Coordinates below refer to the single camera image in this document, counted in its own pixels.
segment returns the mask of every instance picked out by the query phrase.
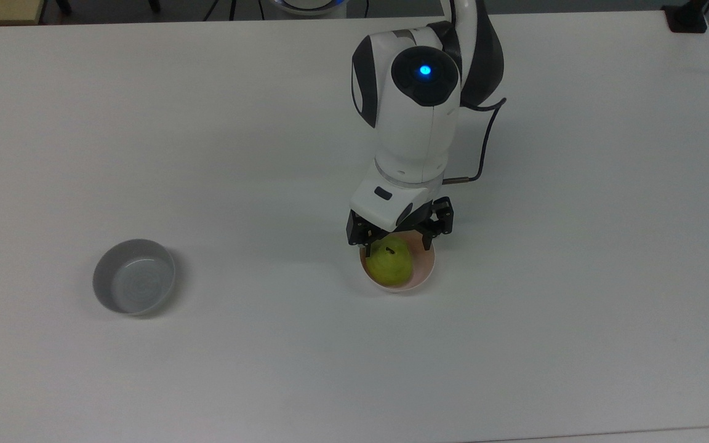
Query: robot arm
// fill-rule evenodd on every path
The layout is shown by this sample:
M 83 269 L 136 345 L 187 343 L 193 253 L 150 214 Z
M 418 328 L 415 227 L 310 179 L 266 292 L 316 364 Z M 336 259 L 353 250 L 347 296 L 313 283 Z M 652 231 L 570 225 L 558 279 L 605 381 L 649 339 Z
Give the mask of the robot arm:
M 452 230 L 442 185 L 461 106 L 477 106 L 503 73 L 482 0 L 451 0 L 452 22 L 365 37 L 352 56 L 352 99 L 380 145 L 352 196 L 350 244 L 371 251 L 393 231 L 417 230 L 426 249 Z

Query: white table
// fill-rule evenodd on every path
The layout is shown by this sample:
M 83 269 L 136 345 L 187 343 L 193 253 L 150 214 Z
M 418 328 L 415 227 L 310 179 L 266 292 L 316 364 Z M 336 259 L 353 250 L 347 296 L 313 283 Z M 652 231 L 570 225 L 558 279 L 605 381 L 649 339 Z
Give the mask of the white table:
M 709 33 L 493 17 L 484 177 L 447 189 L 435 274 L 397 297 L 345 239 L 377 141 L 350 56 L 429 20 L 0 29 L 0 442 L 709 426 Z M 181 266 L 152 319 L 91 290 L 138 237 Z

